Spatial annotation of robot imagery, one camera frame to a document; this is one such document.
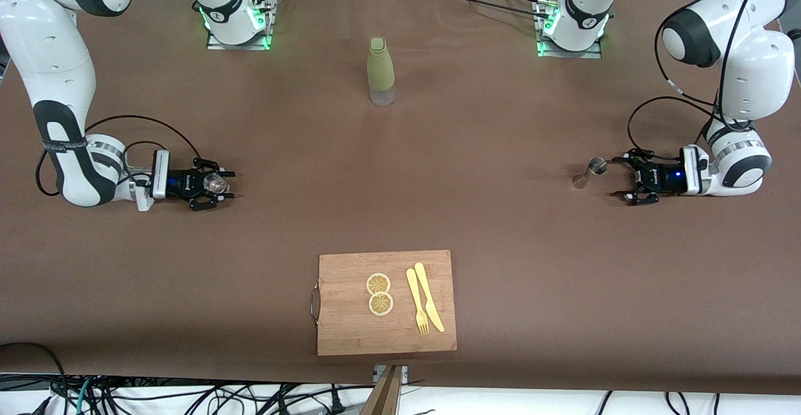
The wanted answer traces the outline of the olive green bottle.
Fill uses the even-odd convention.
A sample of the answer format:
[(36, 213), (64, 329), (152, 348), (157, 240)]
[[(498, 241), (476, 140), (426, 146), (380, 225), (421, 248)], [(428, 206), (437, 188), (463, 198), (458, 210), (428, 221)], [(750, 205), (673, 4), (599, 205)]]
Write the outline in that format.
[(395, 73), (386, 39), (375, 36), (369, 41), (368, 85), (372, 102), (379, 106), (395, 99)]

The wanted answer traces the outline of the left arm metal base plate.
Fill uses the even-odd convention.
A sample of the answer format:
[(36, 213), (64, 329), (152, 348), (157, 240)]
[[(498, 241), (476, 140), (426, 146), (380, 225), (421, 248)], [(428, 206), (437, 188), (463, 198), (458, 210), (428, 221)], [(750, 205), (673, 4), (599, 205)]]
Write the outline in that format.
[(601, 58), (600, 38), (609, 12), (572, 11), (568, 3), (559, 0), (537, 0), (531, 5), (541, 58)]

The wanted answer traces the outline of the steel jigger measuring cup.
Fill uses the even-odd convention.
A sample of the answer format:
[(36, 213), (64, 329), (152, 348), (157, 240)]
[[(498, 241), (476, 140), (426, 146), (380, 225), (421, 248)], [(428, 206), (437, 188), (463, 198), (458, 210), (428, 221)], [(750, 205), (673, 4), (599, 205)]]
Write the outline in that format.
[(587, 187), (588, 183), (595, 177), (603, 176), (608, 172), (608, 163), (600, 156), (594, 156), (589, 159), (586, 168), (583, 172), (573, 176), (571, 184), (575, 189), (582, 190)]

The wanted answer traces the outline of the yellow plastic fork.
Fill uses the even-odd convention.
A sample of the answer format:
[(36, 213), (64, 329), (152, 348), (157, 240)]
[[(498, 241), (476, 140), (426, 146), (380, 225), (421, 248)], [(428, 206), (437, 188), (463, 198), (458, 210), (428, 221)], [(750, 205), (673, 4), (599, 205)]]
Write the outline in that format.
[(422, 302), (421, 302), (421, 295), (419, 290), (419, 284), (417, 279), (417, 272), (414, 269), (407, 269), (406, 270), (406, 278), (409, 284), (413, 304), (415, 305), (415, 320), (417, 324), (417, 329), (420, 332), (420, 335), (427, 335), (429, 334), (429, 324), (428, 324), (428, 316), (424, 312)]

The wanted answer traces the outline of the yellow plastic knife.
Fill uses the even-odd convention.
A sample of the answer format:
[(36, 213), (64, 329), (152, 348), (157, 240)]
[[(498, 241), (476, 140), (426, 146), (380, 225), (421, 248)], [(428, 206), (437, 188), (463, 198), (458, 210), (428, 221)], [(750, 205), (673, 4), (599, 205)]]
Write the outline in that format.
[[(417, 262), (413, 267), (413, 275), (415, 279), (417, 279), (416, 289), (417, 289), (417, 314), (416, 320), (418, 324), (418, 329), (421, 334), (427, 334), (429, 332), (429, 322), (433, 323), (435, 329), (438, 332), (444, 332), (444, 324), (441, 321), (439, 316), (437, 306), (433, 301), (431, 287), (429, 285), (429, 279), (426, 272), (426, 267), (423, 263)], [(423, 290), (424, 298), (426, 301), (424, 304), (420, 301), (419, 298), (419, 289)]]

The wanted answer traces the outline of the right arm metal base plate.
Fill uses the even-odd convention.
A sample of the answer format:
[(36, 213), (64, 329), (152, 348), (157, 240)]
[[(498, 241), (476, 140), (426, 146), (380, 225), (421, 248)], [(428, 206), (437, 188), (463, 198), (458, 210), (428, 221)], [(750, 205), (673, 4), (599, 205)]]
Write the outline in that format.
[(275, 18), (277, 17), (278, 0), (265, 0), (248, 8), (246, 15), (248, 21), (243, 24), (235, 23), (235, 27), (244, 33), (253, 33), (253, 36), (240, 44), (227, 44), (220, 41), (212, 33), (212, 27), (208, 21), (204, 21), (204, 27), (208, 30), (206, 48), (209, 50), (244, 50), (244, 51), (268, 51), (272, 47), (273, 30)]

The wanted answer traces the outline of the wooden post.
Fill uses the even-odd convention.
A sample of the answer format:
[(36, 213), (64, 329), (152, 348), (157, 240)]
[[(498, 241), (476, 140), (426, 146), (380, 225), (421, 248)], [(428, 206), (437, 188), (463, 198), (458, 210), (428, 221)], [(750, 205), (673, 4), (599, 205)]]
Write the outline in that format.
[(397, 415), (401, 396), (401, 372), (390, 367), (375, 386), (359, 415)]

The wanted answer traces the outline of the brown table cover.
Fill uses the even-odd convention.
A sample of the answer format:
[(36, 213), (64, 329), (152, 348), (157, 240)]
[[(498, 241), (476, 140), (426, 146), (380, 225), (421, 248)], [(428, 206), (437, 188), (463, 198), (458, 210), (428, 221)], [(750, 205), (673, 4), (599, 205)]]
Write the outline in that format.
[[(89, 122), (144, 115), (237, 173), (235, 198), (80, 208), (42, 195), (16, 69), (0, 85), (0, 344), (68, 373), (367, 382), (317, 356), (320, 255), (450, 250), (457, 349), (427, 386), (801, 393), (801, 87), (758, 122), (744, 197), (630, 207), (636, 105), (668, 95), (653, 33), (685, 0), (616, 0), (601, 59), (540, 58), (532, 22), (461, 0), (283, 0), (270, 51), (211, 51), (192, 0), (78, 18)], [(395, 99), (372, 102), (369, 41)]]

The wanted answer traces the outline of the wooden cutting board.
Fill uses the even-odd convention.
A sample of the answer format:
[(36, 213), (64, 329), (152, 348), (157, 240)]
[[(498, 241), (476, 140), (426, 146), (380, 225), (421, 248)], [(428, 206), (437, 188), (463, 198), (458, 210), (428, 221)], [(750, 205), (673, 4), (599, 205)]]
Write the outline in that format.
[[(423, 263), (444, 332), (429, 322), (420, 335), (406, 270)], [(365, 282), (374, 273), (389, 276), (392, 312), (372, 315)], [(404, 250), (326, 254), (319, 258), (319, 306), (313, 309), (319, 356), (392, 355), (457, 349), (457, 324), (449, 250)]]

